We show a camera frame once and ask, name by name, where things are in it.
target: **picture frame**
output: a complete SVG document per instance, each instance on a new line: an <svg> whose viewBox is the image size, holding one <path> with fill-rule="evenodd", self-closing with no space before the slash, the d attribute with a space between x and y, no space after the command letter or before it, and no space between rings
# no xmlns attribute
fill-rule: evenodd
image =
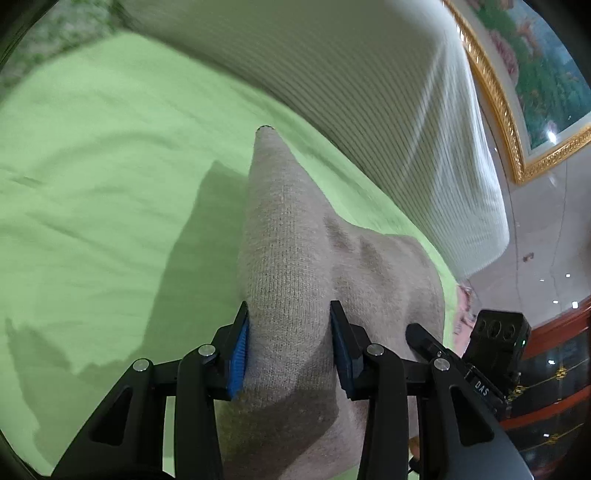
<svg viewBox="0 0 591 480"><path fill-rule="evenodd" d="M591 88L539 14L523 0L443 3L502 132L516 184L591 142Z"/></svg>

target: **gold decoration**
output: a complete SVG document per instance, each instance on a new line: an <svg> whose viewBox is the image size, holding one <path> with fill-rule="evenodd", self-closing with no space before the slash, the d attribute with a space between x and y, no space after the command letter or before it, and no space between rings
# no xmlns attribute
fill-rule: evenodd
<svg viewBox="0 0 591 480"><path fill-rule="evenodd" d="M527 387L524 387L523 385L517 385L514 389L513 392L511 392L509 394L509 401L512 402L514 401L517 397L519 397L525 390L527 390Z"/></svg>
<svg viewBox="0 0 591 480"><path fill-rule="evenodd" d="M554 374L554 378L556 380L562 380L568 373L569 371L565 367L560 367Z"/></svg>
<svg viewBox="0 0 591 480"><path fill-rule="evenodd" d="M517 184L523 184L543 174L591 142L591 125L587 125L567 140L556 145L549 152L526 164L513 113L503 87L496 77L491 61L488 59L484 48L478 43L476 35L467 21L452 4L452 0L443 0L443 3L456 21L460 38L470 60L472 72L473 74L476 73L476 79L483 86L488 101L493 107L496 121L501 128L503 141L509 153L514 180Z"/></svg>
<svg viewBox="0 0 591 480"><path fill-rule="evenodd" d="M550 435L550 438L546 440L545 444L553 445L560 439L560 437L562 437L562 435L559 435L558 433L553 433L552 435Z"/></svg>

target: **blue gripper pad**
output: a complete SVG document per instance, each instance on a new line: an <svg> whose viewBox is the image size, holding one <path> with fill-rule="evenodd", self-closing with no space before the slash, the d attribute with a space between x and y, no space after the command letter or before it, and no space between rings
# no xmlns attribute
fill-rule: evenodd
<svg viewBox="0 0 591 480"><path fill-rule="evenodd" d="M353 394L353 361L347 352L343 332L339 327L337 313L330 308L330 325L332 327L333 353L336 371L339 374L340 387L347 393L347 398Z"/></svg>
<svg viewBox="0 0 591 480"><path fill-rule="evenodd" d="M246 371L246 355L248 354L248 317L242 325L240 335L236 341L236 347L230 360L230 370L228 378L228 394L230 398L234 398L236 394L242 389L244 382L244 373Z"/></svg>

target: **gold ornate frame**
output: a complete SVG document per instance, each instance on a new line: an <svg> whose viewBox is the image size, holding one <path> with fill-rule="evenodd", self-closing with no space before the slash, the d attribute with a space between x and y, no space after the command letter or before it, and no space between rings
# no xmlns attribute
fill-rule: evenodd
<svg viewBox="0 0 591 480"><path fill-rule="evenodd" d="M456 6L453 5L452 0L443 0L443 3L456 20L460 38L470 60L472 72L492 106L495 120L500 127L511 160L514 180L517 184L524 184L536 178L591 142L591 125L586 125L579 132L557 144L532 162L525 163L524 150L515 125L515 118L484 48L478 42L468 22L457 10Z"/></svg>

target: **metal screw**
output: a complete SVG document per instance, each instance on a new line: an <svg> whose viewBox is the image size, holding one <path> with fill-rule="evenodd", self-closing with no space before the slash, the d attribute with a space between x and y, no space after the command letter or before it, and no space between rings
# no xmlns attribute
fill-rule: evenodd
<svg viewBox="0 0 591 480"><path fill-rule="evenodd" d="M134 362L134 370L136 372L143 372L144 370L147 370L149 366L150 362L145 358L140 358Z"/></svg>
<svg viewBox="0 0 591 480"><path fill-rule="evenodd" d="M216 352L216 348L211 343L206 343L200 346L197 351L201 356L212 356Z"/></svg>
<svg viewBox="0 0 591 480"><path fill-rule="evenodd" d="M372 343L367 348L367 352L368 352L368 354L373 355L373 356L380 356L384 353L384 347L377 344L377 343Z"/></svg>
<svg viewBox="0 0 591 480"><path fill-rule="evenodd" d="M449 362L444 358L436 358L433 362L433 365L435 365L435 368L441 370L442 372L449 370Z"/></svg>

